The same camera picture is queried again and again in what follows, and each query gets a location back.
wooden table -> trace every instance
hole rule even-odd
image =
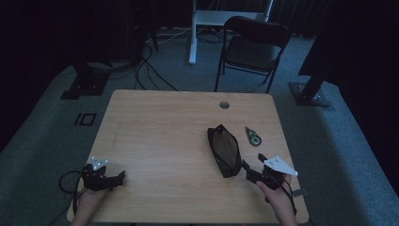
[[[221,108],[222,101],[230,107]],[[116,90],[89,159],[107,159],[107,176],[126,170],[126,177],[123,186],[107,194],[93,221],[277,222],[244,169],[235,177],[222,177],[207,138],[207,129],[219,124],[237,138],[252,169],[263,168],[258,153],[268,158],[278,154],[293,165],[270,95]],[[249,144],[245,126],[258,133],[261,146]],[[296,177],[292,188],[299,188]],[[303,197],[296,197],[295,205],[297,221],[307,222]]]

hand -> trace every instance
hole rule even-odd
[[[284,179],[287,183],[291,183],[291,175],[286,174],[284,176]],[[288,192],[291,192],[291,189],[286,182],[282,183],[282,186]],[[270,205],[275,212],[276,219],[279,221],[279,223],[282,226],[297,226],[291,200],[288,198],[287,194],[281,189],[281,187],[277,188],[276,190],[272,190],[260,181],[256,182],[256,185],[269,200]]]
[[[100,207],[104,200],[106,190],[93,191],[87,188],[82,189],[82,196],[78,200],[75,217],[72,221],[72,226],[83,226],[90,223],[94,213]]]

black chair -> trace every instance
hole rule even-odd
[[[234,33],[234,36],[228,44],[229,30]],[[217,69],[215,91],[217,91],[220,74],[225,73],[225,68],[231,68],[265,75],[264,84],[270,77],[266,89],[268,93],[279,66],[281,54],[291,36],[292,33],[288,28],[280,24],[252,20],[242,16],[231,17],[223,26],[224,43]]]

black zipper pouch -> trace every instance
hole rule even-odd
[[[208,128],[208,141],[223,177],[237,175],[242,167],[237,139],[220,124],[217,128]]]

small device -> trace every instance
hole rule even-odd
[[[252,146],[257,147],[257,146],[261,145],[262,139],[261,139],[261,137],[258,136],[258,134],[256,134],[256,132],[254,130],[249,129],[246,126],[246,133],[247,133],[249,143]]]
[[[118,176],[106,177],[106,164],[108,160],[100,160],[91,157],[91,164],[86,164],[82,169],[82,179],[84,186],[90,190],[98,191],[105,189],[112,189],[117,186],[123,185],[123,178],[125,171],[121,172]]]
[[[247,180],[256,184],[257,181],[263,182],[270,189],[276,190],[284,182],[284,174],[298,175],[287,163],[278,155],[267,159],[263,154],[258,154],[258,159],[263,162],[262,173],[250,168],[249,164],[243,160],[243,168],[247,172]]]

